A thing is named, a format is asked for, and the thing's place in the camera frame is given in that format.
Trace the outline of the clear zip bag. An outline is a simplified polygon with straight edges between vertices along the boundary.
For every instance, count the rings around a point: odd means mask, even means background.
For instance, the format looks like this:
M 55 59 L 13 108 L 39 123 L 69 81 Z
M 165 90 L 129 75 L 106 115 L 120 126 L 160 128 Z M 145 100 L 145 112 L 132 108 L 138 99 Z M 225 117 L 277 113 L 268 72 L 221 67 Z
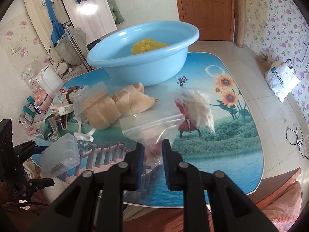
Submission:
M 211 95 L 198 89 L 181 89 L 174 99 L 175 107 L 167 110 L 142 112 L 122 118 L 120 122 L 125 137 L 144 146 L 144 164 L 152 168 L 163 164 L 162 142 L 172 145 L 183 133 L 206 128 L 214 133 L 214 118 L 210 110 Z

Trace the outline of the clear plastic box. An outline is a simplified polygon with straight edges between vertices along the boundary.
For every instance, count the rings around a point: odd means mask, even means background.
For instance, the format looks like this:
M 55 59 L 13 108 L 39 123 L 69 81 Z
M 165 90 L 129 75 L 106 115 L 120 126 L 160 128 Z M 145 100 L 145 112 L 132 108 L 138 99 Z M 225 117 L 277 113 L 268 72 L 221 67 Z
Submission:
M 40 167 L 43 177 L 54 178 L 80 164 L 77 139 L 65 134 L 41 153 Z

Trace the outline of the green foil packet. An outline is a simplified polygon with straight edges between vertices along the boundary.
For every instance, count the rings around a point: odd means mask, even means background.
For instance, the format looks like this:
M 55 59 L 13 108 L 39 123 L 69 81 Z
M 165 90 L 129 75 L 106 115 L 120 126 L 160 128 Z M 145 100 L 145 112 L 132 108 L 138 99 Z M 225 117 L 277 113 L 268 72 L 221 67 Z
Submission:
M 44 138 L 47 140 L 47 138 L 57 132 L 58 128 L 62 128 L 62 117 L 56 116 L 56 115 L 49 115 L 45 119 L 45 130 L 44 130 Z

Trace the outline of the clear toothpick box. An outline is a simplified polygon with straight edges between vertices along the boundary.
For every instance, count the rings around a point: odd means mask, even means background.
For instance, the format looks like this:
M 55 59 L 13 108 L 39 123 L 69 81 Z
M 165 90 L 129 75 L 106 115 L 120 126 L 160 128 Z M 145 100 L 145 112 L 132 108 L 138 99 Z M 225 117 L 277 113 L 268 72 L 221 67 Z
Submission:
M 85 90 L 80 97 L 73 102 L 74 116 L 82 124 L 88 121 L 86 112 L 105 96 L 108 96 L 108 89 L 104 82 L 99 82 Z

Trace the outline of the white rectangular package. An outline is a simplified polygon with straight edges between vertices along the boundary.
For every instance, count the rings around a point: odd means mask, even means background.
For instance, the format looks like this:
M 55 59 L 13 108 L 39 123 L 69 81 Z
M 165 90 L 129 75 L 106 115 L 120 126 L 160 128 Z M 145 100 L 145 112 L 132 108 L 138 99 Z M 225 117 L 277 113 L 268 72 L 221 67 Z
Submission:
M 57 104 L 50 106 L 51 114 L 63 116 L 73 112 L 73 105 L 69 103 Z

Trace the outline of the light blue plastic basin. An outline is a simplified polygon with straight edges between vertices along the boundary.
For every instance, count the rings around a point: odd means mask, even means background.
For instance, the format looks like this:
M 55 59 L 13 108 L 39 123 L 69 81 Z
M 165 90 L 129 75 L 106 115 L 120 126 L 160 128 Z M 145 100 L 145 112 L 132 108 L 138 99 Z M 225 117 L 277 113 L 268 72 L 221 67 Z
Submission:
M 151 38 L 167 47 L 132 55 L 132 46 Z M 136 82 L 152 86 L 175 76 L 184 66 L 188 48 L 199 30 L 182 21 L 152 21 L 120 30 L 96 44 L 87 54 L 92 67 L 102 68 L 119 85 Z

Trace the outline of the yellow item in basin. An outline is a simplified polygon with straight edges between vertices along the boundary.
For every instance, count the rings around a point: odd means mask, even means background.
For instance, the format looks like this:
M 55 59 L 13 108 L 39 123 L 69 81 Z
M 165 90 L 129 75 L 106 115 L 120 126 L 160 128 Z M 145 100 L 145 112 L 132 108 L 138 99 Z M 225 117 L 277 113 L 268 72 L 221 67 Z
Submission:
M 168 44 L 157 42 L 151 38 L 143 39 L 132 46 L 132 55 L 167 47 Z

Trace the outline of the white plastic shopping bag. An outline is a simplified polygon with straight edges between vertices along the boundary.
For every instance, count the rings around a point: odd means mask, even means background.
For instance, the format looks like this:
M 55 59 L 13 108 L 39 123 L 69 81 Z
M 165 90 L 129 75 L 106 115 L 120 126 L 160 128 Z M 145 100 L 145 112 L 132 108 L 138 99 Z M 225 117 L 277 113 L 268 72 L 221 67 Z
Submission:
M 291 59 L 275 61 L 265 73 L 265 80 L 281 103 L 301 82 L 295 74 Z

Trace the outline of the grey tote bag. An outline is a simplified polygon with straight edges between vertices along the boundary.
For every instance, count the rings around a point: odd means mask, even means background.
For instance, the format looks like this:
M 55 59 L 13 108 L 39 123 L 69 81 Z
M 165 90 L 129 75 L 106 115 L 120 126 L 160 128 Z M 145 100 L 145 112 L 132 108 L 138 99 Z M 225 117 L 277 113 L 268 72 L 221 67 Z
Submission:
M 86 35 L 80 28 L 71 28 L 71 34 L 74 37 L 74 40 L 77 42 L 78 47 L 81 52 L 86 56 Z M 65 33 L 57 45 L 53 48 L 53 50 L 68 64 L 72 66 L 78 66 L 82 63 L 81 58 L 77 54 L 75 48 L 67 37 L 67 33 Z

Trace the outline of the blue hanging bag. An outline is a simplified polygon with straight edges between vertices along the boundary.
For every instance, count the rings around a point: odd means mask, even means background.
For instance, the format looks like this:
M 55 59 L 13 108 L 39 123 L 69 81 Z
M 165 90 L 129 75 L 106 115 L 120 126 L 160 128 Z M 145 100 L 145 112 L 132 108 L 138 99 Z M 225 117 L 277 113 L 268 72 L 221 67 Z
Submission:
M 52 24 L 51 42 L 54 46 L 58 44 L 59 39 L 65 34 L 65 30 L 61 23 L 58 22 L 52 7 L 51 0 L 43 0 L 43 4 L 47 8 L 47 12 Z

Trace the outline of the metal rack pole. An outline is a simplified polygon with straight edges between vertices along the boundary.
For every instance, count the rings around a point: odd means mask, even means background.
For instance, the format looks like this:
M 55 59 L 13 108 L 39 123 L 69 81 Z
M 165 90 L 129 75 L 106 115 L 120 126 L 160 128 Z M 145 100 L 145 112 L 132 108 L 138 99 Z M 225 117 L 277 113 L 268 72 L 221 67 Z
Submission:
M 72 32 L 70 30 L 72 24 L 69 21 L 67 21 L 64 24 L 62 24 L 62 26 L 66 30 L 66 32 L 68 34 L 68 39 L 69 39 L 70 43 L 72 44 L 73 48 L 75 49 L 77 55 L 81 59 L 82 63 L 84 64 L 86 70 L 88 72 L 93 71 L 94 69 L 87 63 L 85 55 L 83 54 L 82 50 L 79 48 L 79 45 L 77 44 L 76 40 L 74 39 L 74 35 L 72 34 Z

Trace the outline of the wooden door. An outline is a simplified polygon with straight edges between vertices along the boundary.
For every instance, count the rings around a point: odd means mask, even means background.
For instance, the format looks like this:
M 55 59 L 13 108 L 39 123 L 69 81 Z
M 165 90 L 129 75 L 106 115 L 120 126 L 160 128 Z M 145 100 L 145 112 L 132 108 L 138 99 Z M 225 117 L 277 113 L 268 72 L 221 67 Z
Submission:
M 180 21 L 199 29 L 199 41 L 232 41 L 235 0 L 177 0 Z

